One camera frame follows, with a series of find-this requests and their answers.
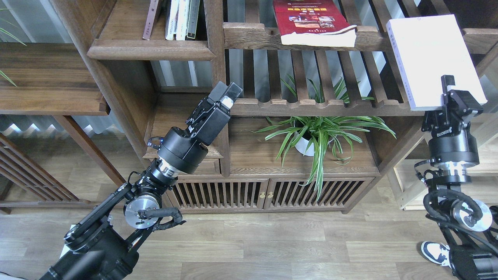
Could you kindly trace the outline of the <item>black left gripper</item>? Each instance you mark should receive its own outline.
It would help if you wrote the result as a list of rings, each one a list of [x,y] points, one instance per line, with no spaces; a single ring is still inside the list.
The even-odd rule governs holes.
[[[148,140],[152,168],[193,174],[229,122],[230,109],[242,92],[236,84],[219,81],[210,97],[160,97]]]

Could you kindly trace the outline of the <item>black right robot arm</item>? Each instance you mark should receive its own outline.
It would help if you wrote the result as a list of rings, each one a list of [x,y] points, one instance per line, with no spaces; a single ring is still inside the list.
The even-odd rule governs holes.
[[[449,253],[434,257],[448,265],[453,275],[463,280],[497,279],[497,207],[473,200],[462,193],[461,184],[471,182],[468,167],[480,163],[475,138],[470,133],[470,120],[483,112],[482,106],[468,91],[450,90],[455,85],[452,75],[441,77],[443,105],[428,110],[422,131],[430,131],[430,158],[426,163],[434,170],[416,172],[428,187],[423,199],[427,218],[435,221],[448,243]]]

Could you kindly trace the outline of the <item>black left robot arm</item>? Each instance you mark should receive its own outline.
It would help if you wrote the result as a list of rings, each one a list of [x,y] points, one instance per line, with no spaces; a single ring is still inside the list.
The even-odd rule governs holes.
[[[64,237],[68,252],[42,276],[43,280],[122,280],[137,264],[138,248],[154,231],[182,225],[176,207],[165,208],[162,195],[179,173],[192,174],[209,146],[229,122],[230,110],[242,93],[231,83],[217,83],[201,99],[187,128],[173,126],[164,137],[150,138],[157,158],[134,183],[123,183]]]

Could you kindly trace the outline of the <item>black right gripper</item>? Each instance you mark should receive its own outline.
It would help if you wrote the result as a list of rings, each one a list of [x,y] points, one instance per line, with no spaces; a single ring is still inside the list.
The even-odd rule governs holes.
[[[430,164],[436,168],[460,165],[464,168],[480,163],[477,141],[470,133],[471,118],[480,115],[483,107],[468,91],[453,90],[454,75],[441,77],[443,106],[425,112],[422,131],[431,132]]]

